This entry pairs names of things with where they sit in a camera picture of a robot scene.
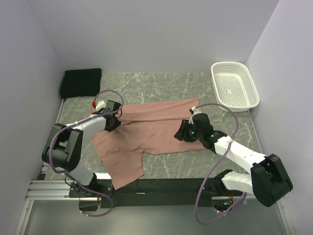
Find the pink graphic t-shirt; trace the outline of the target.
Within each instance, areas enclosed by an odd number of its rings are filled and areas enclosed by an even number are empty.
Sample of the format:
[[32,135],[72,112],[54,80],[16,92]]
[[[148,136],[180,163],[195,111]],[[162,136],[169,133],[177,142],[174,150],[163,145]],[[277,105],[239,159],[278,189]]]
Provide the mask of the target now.
[[125,105],[121,125],[111,132],[100,131],[91,137],[94,149],[114,189],[119,189],[144,175],[142,155],[203,150],[199,142],[174,138],[182,120],[189,120],[189,110],[198,106],[198,98]]

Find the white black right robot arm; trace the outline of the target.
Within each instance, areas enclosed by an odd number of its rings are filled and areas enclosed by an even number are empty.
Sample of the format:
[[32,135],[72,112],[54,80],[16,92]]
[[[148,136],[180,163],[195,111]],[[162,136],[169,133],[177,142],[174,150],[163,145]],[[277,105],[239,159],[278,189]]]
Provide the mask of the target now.
[[275,155],[255,152],[231,139],[226,133],[214,130],[208,115],[193,114],[182,120],[175,139],[185,142],[199,141],[205,149],[225,155],[246,173],[225,170],[214,177],[215,184],[209,191],[226,195],[231,190],[252,194],[264,206],[270,207],[293,190],[291,179]]

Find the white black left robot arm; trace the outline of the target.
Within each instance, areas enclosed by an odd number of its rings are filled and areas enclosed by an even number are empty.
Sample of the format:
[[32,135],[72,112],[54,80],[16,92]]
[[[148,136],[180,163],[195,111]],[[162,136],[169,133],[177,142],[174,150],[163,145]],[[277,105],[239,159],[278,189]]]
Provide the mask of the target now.
[[85,196],[104,196],[97,176],[81,161],[85,138],[100,131],[111,132],[121,125],[115,116],[122,110],[123,103],[108,100],[104,107],[96,107],[87,118],[72,124],[56,123],[52,126],[42,152],[43,162],[56,173],[64,173],[73,180],[73,191],[80,190]]

